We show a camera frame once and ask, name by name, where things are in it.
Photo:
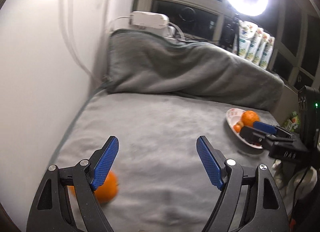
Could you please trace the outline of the small mandarin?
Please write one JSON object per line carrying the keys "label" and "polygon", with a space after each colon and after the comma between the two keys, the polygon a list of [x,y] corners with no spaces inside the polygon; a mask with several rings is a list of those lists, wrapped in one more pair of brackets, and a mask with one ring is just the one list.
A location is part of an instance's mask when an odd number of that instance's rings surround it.
{"label": "small mandarin", "polygon": [[239,133],[240,131],[241,131],[241,127],[239,126],[239,125],[237,125],[237,124],[235,124],[234,126],[233,126],[233,130],[234,131],[236,131],[236,133]]}

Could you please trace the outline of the large rough orange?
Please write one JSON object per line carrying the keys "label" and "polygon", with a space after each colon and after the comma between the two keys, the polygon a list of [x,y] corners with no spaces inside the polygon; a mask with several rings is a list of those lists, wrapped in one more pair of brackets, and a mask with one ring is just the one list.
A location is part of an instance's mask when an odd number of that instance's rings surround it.
{"label": "large rough orange", "polygon": [[256,112],[254,112],[252,110],[247,110],[247,111],[243,112],[243,114],[241,116],[241,122],[245,126],[253,127],[253,124],[256,121],[260,121],[260,117]]}

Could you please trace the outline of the smooth orange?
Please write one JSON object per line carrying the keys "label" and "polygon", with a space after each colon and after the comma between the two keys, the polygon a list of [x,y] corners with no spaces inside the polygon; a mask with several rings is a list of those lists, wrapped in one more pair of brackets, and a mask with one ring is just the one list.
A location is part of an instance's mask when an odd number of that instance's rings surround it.
{"label": "smooth orange", "polygon": [[110,203],[118,194],[119,186],[117,177],[112,170],[109,171],[103,185],[94,191],[94,195],[100,204]]}

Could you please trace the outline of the brown longan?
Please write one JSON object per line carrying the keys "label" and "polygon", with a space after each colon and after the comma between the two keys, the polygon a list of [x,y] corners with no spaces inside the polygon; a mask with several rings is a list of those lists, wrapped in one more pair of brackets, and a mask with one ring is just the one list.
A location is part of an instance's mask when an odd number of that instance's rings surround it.
{"label": "brown longan", "polygon": [[236,124],[239,125],[241,128],[244,127],[244,123],[242,121],[238,121]]}

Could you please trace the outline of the green snack bag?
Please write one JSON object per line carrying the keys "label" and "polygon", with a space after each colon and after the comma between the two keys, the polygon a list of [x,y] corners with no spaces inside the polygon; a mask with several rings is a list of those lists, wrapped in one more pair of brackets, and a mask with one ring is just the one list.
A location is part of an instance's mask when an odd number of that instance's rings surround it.
{"label": "green snack bag", "polygon": [[296,111],[293,111],[290,116],[283,123],[283,127],[290,132],[299,132],[300,119]]}

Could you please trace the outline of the floral white plate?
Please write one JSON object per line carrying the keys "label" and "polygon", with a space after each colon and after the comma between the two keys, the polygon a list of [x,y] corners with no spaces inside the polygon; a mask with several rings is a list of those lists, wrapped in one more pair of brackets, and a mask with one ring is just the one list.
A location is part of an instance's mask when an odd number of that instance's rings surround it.
{"label": "floral white plate", "polygon": [[255,149],[262,149],[258,143],[248,143],[240,136],[240,131],[245,127],[253,127],[255,121],[260,121],[259,115],[252,110],[243,110],[239,108],[231,108],[226,112],[226,120],[229,127],[238,136],[238,138],[246,145]]}

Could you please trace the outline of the floral refill pouch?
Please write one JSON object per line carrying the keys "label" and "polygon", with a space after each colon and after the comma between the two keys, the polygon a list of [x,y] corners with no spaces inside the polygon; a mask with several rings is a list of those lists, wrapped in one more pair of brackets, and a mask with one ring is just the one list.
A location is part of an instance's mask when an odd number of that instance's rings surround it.
{"label": "floral refill pouch", "polygon": [[258,47],[258,49],[257,49],[257,51],[255,53],[255,56],[253,58],[253,61],[252,61],[257,66],[259,65],[260,60],[261,60],[261,58],[263,56],[263,52],[264,52],[264,49],[265,49],[266,43],[268,42],[269,37],[270,37],[269,33],[267,33],[267,32],[263,33],[263,36],[262,36],[262,39],[260,41],[259,47]]}
{"label": "floral refill pouch", "polygon": [[233,42],[233,54],[245,58],[251,44],[251,39],[258,29],[258,25],[249,21],[240,20],[238,29]]}
{"label": "floral refill pouch", "polygon": [[255,56],[255,53],[258,50],[258,47],[260,45],[260,42],[263,38],[264,29],[263,28],[257,28],[254,36],[251,39],[251,43],[249,45],[249,49],[246,55],[246,60],[252,62],[253,58]]}
{"label": "floral refill pouch", "polygon": [[274,42],[275,42],[275,38],[271,36],[266,43],[265,49],[263,51],[263,56],[261,57],[261,60],[259,63],[259,66],[265,70],[267,69],[268,63],[272,56]]}

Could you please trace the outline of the black tripod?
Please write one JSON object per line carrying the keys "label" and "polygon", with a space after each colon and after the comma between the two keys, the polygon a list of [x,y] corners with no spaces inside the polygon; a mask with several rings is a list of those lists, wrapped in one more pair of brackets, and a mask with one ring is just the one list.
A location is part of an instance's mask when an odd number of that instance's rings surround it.
{"label": "black tripod", "polygon": [[229,52],[233,51],[235,37],[239,36],[239,21],[240,15],[236,13],[232,18],[227,17],[222,27],[219,45]]}

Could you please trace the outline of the grey seat cushion cover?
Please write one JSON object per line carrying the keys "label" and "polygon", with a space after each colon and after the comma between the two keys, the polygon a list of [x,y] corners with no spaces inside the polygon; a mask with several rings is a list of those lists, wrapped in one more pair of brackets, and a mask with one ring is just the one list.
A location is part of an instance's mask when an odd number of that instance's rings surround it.
{"label": "grey seat cushion cover", "polygon": [[201,231],[219,197],[196,151],[205,136],[243,166],[272,166],[226,123],[229,104],[174,95],[96,94],[87,104],[54,163],[65,168],[119,140],[112,165],[119,184],[103,212],[115,231]]}

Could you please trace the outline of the grey blanket backrest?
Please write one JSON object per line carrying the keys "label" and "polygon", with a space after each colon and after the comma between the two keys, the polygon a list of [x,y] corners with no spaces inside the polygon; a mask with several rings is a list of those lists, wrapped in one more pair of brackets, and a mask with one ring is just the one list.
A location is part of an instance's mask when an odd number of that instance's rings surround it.
{"label": "grey blanket backrest", "polygon": [[175,93],[267,111],[284,89],[279,77],[216,45],[129,29],[109,38],[107,76],[112,93]]}

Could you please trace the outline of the white power strip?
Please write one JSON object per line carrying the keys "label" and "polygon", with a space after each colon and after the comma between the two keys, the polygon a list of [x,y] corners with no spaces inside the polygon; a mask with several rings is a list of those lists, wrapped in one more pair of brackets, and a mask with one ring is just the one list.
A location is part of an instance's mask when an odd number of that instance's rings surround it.
{"label": "white power strip", "polygon": [[169,17],[145,11],[134,11],[130,15],[131,27],[139,28],[162,37],[173,37],[176,29],[170,26]]}

